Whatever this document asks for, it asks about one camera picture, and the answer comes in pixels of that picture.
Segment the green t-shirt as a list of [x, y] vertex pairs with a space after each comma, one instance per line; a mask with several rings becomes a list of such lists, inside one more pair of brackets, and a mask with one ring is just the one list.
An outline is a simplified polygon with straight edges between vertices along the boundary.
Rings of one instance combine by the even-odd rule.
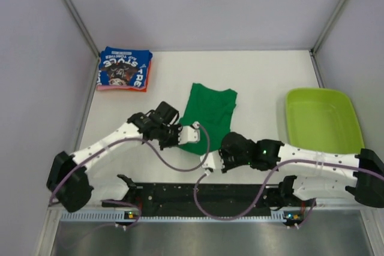
[[200, 83], [193, 83], [190, 96], [179, 123], [183, 126], [195, 122], [203, 125], [207, 134], [200, 134], [200, 141], [180, 145], [180, 149], [196, 155], [221, 147], [221, 141], [230, 132], [232, 115], [236, 107], [237, 92], [232, 89], [216, 91]]

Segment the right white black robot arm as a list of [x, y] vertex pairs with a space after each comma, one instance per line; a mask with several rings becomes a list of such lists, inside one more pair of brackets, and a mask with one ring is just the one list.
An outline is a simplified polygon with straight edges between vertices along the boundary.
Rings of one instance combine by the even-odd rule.
[[259, 171], [280, 171], [281, 201], [289, 206], [313, 198], [353, 198], [359, 204], [383, 207], [383, 161], [370, 149], [357, 154], [307, 150], [278, 140], [252, 141], [230, 132], [218, 151], [222, 172], [247, 165]]

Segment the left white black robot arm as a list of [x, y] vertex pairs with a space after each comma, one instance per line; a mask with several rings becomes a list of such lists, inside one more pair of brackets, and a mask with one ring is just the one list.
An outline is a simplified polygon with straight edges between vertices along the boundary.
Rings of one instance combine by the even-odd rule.
[[60, 152], [53, 160], [46, 183], [51, 198], [66, 209], [77, 212], [87, 204], [117, 200], [129, 206], [136, 192], [121, 172], [112, 178], [99, 176], [129, 146], [157, 140], [161, 148], [178, 144], [181, 125], [176, 121], [179, 112], [162, 101], [155, 110], [130, 116], [119, 128], [96, 143], [73, 153]]

